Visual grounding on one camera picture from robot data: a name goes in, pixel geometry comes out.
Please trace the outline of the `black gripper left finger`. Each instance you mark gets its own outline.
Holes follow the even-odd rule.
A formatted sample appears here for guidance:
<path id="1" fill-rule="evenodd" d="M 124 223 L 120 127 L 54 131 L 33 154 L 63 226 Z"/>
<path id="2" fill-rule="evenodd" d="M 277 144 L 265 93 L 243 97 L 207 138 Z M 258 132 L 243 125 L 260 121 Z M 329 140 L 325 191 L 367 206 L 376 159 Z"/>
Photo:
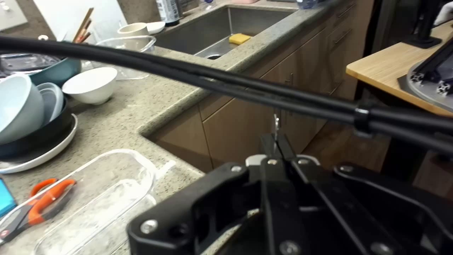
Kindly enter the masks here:
<path id="1" fill-rule="evenodd" d="M 128 225 L 131 255 L 197 255 L 247 219 L 246 166 L 224 165 Z"/>

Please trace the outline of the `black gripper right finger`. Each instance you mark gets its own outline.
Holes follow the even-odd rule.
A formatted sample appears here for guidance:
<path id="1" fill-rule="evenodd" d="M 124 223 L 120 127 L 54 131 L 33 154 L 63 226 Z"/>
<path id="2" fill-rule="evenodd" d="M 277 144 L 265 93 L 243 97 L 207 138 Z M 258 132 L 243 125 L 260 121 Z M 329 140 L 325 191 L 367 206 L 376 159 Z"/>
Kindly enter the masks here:
<path id="1" fill-rule="evenodd" d="M 326 171 L 285 137 L 261 142 L 270 251 L 284 255 L 453 255 L 453 206 L 367 169 Z"/>

